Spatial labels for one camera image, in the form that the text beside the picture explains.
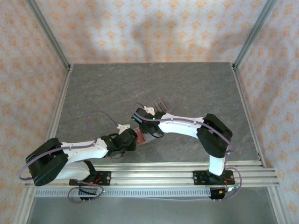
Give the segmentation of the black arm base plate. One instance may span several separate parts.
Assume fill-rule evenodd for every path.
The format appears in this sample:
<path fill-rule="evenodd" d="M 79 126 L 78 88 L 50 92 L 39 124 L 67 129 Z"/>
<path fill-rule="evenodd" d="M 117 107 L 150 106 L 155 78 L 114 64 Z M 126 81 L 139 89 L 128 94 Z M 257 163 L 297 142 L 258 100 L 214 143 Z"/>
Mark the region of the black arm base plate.
<path fill-rule="evenodd" d="M 233 172 L 224 170 L 220 176 L 214 175 L 208 170 L 193 171 L 194 185 L 234 185 L 235 179 Z"/>
<path fill-rule="evenodd" d="M 82 182 L 85 183 L 79 183 L 75 181 L 74 179 L 69 180 L 70 186 L 86 186 L 86 183 L 92 183 L 97 184 L 100 186 L 109 186 L 111 181 L 111 173 L 110 171 L 96 171 L 88 175 L 85 179 L 82 180 Z"/>

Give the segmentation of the aluminium table edge rail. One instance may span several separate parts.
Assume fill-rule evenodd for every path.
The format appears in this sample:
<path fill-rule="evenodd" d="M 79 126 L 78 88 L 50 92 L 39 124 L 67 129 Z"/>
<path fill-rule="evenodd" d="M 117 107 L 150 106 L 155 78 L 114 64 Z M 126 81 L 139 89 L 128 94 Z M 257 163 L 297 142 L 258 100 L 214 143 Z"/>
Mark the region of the aluminium table edge rail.
<path fill-rule="evenodd" d="M 263 167 L 260 161 L 229 161 L 228 166 L 233 167 Z M 208 167 L 209 162 L 151 162 L 151 163 L 102 163 L 95 164 L 95 167 L 166 167 L 166 166 L 196 166 Z"/>

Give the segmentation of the grey metal sheet panel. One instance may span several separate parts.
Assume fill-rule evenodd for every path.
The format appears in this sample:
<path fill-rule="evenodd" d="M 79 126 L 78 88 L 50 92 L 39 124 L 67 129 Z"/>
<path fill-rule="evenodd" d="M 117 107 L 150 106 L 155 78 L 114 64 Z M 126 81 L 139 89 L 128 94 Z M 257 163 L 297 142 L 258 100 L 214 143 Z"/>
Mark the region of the grey metal sheet panel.
<path fill-rule="evenodd" d="M 269 199 L 244 191 L 233 199 L 103 197 L 72 204 L 66 198 L 35 198 L 27 224 L 277 224 Z"/>

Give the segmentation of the aluminium frame bar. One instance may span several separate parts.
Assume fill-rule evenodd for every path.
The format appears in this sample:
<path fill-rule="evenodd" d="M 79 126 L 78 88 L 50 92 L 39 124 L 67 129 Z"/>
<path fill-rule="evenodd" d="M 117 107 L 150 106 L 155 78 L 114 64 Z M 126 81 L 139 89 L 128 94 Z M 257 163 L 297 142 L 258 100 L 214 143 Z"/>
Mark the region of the aluminium frame bar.
<path fill-rule="evenodd" d="M 285 205 L 283 197 L 279 192 L 279 187 L 267 187 L 267 189 L 277 224 L 288 224 L 289 218 L 285 211 Z"/>
<path fill-rule="evenodd" d="M 36 194 L 35 187 L 25 187 L 17 207 L 13 224 L 26 224 Z"/>

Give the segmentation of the black electronics module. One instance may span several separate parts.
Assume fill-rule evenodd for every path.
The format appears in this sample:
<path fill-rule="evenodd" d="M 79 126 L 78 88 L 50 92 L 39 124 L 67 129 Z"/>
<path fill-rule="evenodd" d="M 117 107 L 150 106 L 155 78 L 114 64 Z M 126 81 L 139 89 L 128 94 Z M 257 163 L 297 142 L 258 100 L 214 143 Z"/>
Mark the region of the black electronics module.
<path fill-rule="evenodd" d="M 221 201 L 225 198 L 225 195 L 232 191 L 234 189 L 234 187 L 228 187 L 228 188 L 224 188 L 224 187 L 220 187 L 220 188 L 211 188 L 210 189 L 210 196 L 209 198 L 212 199 L 213 201 Z"/>
<path fill-rule="evenodd" d="M 94 201 L 98 199 L 103 193 L 105 192 L 104 189 L 101 188 L 79 188 L 78 195 L 81 201 Z"/>

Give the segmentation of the red credit card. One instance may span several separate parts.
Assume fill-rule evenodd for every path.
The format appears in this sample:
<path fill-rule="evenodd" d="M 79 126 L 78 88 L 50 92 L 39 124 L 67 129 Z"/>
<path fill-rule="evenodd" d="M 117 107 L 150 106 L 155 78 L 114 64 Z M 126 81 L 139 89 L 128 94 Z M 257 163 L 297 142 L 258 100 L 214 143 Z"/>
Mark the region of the red credit card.
<path fill-rule="evenodd" d="M 136 130 L 136 134 L 137 134 L 137 142 L 136 142 L 136 144 L 137 145 L 143 144 L 145 142 L 145 138 L 144 138 L 143 133 L 138 129 L 138 130 Z"/>

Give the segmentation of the aluminium table side rail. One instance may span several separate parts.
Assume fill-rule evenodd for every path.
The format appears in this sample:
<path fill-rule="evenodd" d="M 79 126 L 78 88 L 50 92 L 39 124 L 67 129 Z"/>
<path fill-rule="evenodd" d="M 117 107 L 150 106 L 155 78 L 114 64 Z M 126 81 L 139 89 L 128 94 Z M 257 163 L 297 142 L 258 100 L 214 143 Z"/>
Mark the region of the aluminium table side rail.
<path fill-rule="evenodd" d="M 231 70 L 233 72 L 233 75 L 234 75 L 234 78 L 235 78 L 235 81 L 236 81 L 237 89 L 239 91 L 239 95 L 240 95 L 240 98 L 241 98 L 241 101 L 242 101 L 242 105 L 243 105 L 244 112 L 245 112 L 245 115 L 246 115 L 246 118 L 247 118 L 249 129 L 250 129 L 250 132 L 251 132 L 251 135 L 252 135 L 252 138 L 253 138 L 253 142 L 255 144 L 255 149 L 256 149 L 256 152 L 257 152 L 257 156 L 259 158 L 259 161 L 260 161 L 262 167 L 267 168 L 266 161 L 265 161 L 265 158 L 264 158 L 264 154 L 262 152 L 260 142 L 259 142 L 259 139 L 258 139 L 258 135 L 257 135 L 257 132 L 255 130 L 253 120 L 252 120 L 252 117 L 251 117 L 249 104 L 246 100 L 245 93 L 243 91 L 243 86 L 241 84 L 241 80 L 238 76 L 237 69 L 235 68 L 234 64 L 230 63 L 230 66 L 231 66 Z"/>
<path fill-rule="evenodd" d="M 55 110 L 50 122 L 50 126 L 48 128 L 48 132 L 46 135 L 46 140 L 54 138 L 56 136 L 57 133 L 57 128 L 58 128 L 58 124 L 60 121 L 60 116 L 62 113 L 62 109 L 63 109 L 63 105 L 64 105 L 64 101 L 65 101 L 65 97 L 66 97 L 66 93 L 67 93 L 67 89 L 68 89 L 68 85 L 70 82 L 70 78 L 71 78 L 71 73 L 73 70 L 73 64 L 69 65 L 69 67 L 66 69 L 66 73 L 65 73 L 65 77 L 62 83 L 62 87 L 60 89 L 59 95 L 58 95 L 58 99 L 56 102 L 56 106 L 55 106 Z"/>

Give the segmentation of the clear acrylic card stand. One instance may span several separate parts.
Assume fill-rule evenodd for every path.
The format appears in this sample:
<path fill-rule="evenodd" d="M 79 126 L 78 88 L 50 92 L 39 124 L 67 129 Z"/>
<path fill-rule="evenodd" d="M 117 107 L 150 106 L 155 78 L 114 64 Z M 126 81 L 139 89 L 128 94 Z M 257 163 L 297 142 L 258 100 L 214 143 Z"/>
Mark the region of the clear acrylic card stand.
<path fill-rule="evenodd" d="M 159 97 L 154 100 L 153 108 L 156 112 L 171 113 L 173 110 L 173 102 L 166 97 Z"/>

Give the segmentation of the grey card holder wallet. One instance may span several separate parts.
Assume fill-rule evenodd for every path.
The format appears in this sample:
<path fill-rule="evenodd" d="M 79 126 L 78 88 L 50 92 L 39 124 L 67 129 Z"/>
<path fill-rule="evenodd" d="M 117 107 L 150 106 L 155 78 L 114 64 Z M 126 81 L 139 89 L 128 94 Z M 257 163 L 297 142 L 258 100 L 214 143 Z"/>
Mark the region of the grey card holder wallet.
<path fill-rule="evenodd" d="M 151 141 L 153 141 L 155 139 L 155 137 L 153 137 L 151 134 L 145 134 L 145 133 L 143 133 L 143 135 L 144 135 L 144 138 L 145 138 L 145 142 L 143 144 L 141 144 L 141 145 L 149 143 L 149 142 L 151 142 Z"/>

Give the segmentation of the aluminium frame post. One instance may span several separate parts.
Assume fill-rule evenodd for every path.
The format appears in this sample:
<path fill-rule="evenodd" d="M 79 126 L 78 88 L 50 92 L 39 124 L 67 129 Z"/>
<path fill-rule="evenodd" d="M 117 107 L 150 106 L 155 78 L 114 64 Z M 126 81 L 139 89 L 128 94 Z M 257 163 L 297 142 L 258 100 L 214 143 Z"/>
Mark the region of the aluminium frame post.
<path fill-rule="evenodd" d="M 238 56 L 235 59 L 235 62 L 232 63 L 232 68 L 234 70 L 238 69 L 240 65 L 242 64 L 242 61 L 244 60 L 245 56 L 247 55 L 250 47 L 252 46 L 253 42 L 257 38 L 258 34 L 260 33 L 263 25 L 265 24 L 269 14 L 272 12 L 275 4 L 278 0 L 267 0 L 264 7 L 262 8 L 261 13 L 259 14 L 254 26 L 249 32 L 249 35 L 243 44 Z"/>
<path fill-rule="evenodd" d="M 28 7 L 30 8 L 30 10 L 33 13 L 33 15 L 35 16 L 35 18 L 37 19 L 39 26 L 41 27 L 44 34 L 46 35 L 48 41 L 50 42 L 50 45 L 52 46 L 56 55 L 58 56 L 58 59 L 60 60 L 60 62 L 66 69 L 69 69 L 70 64 L 69 64 L 66 56 L 64 55 L 61 47 L 59 46 L 59 43 L 58 43 L 57 39 L 55 38 L 44 15 L 42 14 L 36 0 L 25 0 L 25 2 L 28 5 Z"/>

